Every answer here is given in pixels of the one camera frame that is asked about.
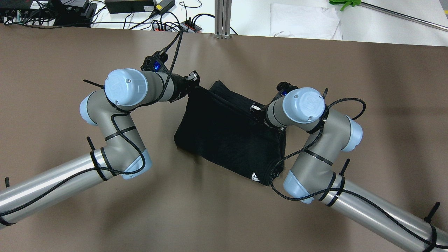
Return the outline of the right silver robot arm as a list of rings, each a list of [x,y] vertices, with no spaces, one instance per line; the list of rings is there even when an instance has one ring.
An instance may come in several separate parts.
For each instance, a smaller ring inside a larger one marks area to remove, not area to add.
[[[280,88],[269,105],[251,106],[256,118],[273,128],[296,126],[309,134],[283,182],[283,198],[310,204],[318,200],[378,236],[408,252],[447,251],[447,232],[425,219],[406,212],[336,173],[333,163],[341,152],[350,152],[363,138],[362,127],[333,109],[339,99],[326,105],[325,95],[314,88]]]

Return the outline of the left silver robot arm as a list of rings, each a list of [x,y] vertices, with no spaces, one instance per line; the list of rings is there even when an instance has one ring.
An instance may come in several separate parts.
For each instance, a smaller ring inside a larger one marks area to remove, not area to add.
[[[174,102],[200,83],[196,71],[187,76],[161,71],[113,70],[102,89],[80,104],[82,118],[98,126],[106,145],[1,191],[1,228],[64,201],[117,175],[136,177],[152,160],[131,118],[138,107]]]

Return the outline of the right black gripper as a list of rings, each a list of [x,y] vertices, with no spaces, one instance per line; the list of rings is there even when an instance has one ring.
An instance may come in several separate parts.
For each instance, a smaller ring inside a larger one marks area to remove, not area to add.
[[[264,124],[266,127],[270,127],[271,125],[267,121],[267,115],[264,107],[259,107],[255,102],[251,105],[249,108],[249,111],[251,113],[251,116],[254,118],[254,120],[260,124]]]

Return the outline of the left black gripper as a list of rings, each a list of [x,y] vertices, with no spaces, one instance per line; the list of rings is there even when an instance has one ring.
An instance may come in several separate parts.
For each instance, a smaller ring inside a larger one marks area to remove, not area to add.
[[[173,95],[170,97],[170,102],[175,102],[178,99],[185,97],[192,88],[200,85],[200,75],[196,70],[190,72],[187,76],[172,75],[173,81]]]

